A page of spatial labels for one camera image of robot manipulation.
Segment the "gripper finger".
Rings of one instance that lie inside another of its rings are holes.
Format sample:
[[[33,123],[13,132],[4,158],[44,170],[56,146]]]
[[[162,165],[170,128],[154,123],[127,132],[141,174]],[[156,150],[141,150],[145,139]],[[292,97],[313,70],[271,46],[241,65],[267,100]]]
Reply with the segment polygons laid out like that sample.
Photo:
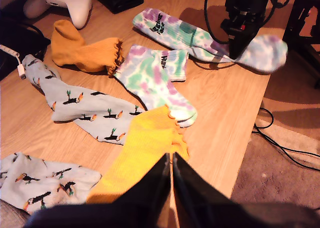
[[[235,38],[235,54],[239,57],[259,31],[258,25],[242,25]]]
[[[112,203],[110,227],[158,227],[171,189],[170,155],[164,154],[146,175]]]
[[[177,152],[173,187],[180,227],[223,227],[220,208],[232,202],[207,183]]]
[[[244,50],[243,34],[241,30],[231,30],[228,34],[229,57],[236,59]]]

